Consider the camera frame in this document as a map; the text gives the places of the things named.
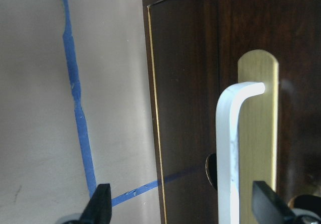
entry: metal screw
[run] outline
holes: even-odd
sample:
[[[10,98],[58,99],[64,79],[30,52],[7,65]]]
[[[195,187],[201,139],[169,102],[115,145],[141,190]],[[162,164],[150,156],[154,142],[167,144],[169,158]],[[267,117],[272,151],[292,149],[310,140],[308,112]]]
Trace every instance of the metal screw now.
[[[311,217],[311,216],[303,216],[301,218],[301,221],[303,224],[320,224],[320,222],[315,219],[314,217]]]

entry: cabinet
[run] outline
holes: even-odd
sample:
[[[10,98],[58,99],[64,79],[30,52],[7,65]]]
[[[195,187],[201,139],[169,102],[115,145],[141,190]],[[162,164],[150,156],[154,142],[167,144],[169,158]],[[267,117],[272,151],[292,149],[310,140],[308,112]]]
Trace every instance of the cabinet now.
[[[237,61],[264,49],[279,62],[277,193],[321,190],[320,0],[143,0],[163,223],[217,223],[205,160],[215,106]]]

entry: painter's tape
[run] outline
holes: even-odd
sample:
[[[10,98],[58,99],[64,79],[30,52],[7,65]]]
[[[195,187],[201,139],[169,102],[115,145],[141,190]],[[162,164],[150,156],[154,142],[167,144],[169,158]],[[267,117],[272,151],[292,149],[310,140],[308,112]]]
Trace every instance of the painter's tape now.
[[[65,46],[65,54],[67,60],[67,68],[69,74],[69,81],[71,85],[71,92],[75,104],[75,118],[77,124],[78,138],[80,143],[81,155],[85,169],[86,181],[90,197],[96,189],[96,178],[94,166],[91,157],[91,150],[89,145],[87,123],[84,112],[81,107],[81,87],[78,74],[78,66],[76,62],[75,44],[72,36],[72,27],[70,22],[70,13],[68,0],[62,0],[65,8],[65,32],[63,41]]]
[[[140,194],[143,194],[145,193],[146,191],[149,191],[149,190],[152,190],[154,188],[158,187],[158,182],[157,180],[151,182],[151,183],[148,183],[146,185],[143,185],[141,186],[140,188],[138,189],[135,189],[135,190],[132,190],[132,191],[129,191],[123,195],[120,195],[118,197],[115,197],[114,199],[111,200],[111,205],[112,206],[116,206],[118,204],[121,204],[123,203],[124,201],[127,201],[129,199],[132,199],[134,198],[135,196],[138,196]]]

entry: blue tape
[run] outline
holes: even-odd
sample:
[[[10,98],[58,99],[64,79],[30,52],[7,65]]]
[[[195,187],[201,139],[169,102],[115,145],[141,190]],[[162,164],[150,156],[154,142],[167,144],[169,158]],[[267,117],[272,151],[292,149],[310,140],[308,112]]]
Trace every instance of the blue tape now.
[[[78,66],[76,61],[75,44],[72,36],[72,27],[70,21],[68,0],[62,0],[65,8],[65,32],[63,41],[65,46],[65,54],[67,60],[67,68],[69,74],[69,81],[71,85],[71,92],[75,103],[75,118],[77,124],[78,138],[80,143],[81,155],[85,169],[86,181],[90,197],[96,189],[96,178],[94,166],[91,157],[87,123],[84,112],[81,107],[81,86],[78,74]]]
[[[132,199],[134,198],[135,196],[138,196],[140,194],[143,194],[145,193],[146,191],[149,191],[149,190],[152,190],[154,188],[158,187],[158,182],[157,180],[151,182],[151,183],[148,183],[146,185],[143,185],[141,186],[140,188],[138,189],[135,189],[135,190],[132,190],[132,191],[129,191],[123,195],[120,195],[118,197],[115,197],[114,199],[111,200],[111,205],[112,206],[116,206],[118,204],[121,204],[123,203],[124,201],[127,201],[129,199]]]

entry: round hole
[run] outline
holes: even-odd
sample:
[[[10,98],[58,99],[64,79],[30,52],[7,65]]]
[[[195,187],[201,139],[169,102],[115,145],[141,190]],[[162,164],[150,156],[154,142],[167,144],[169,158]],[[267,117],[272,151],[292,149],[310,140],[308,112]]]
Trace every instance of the round hole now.
[[[217,190],[216,153],[211,154],[206,158],[205,169],[210,184]]]

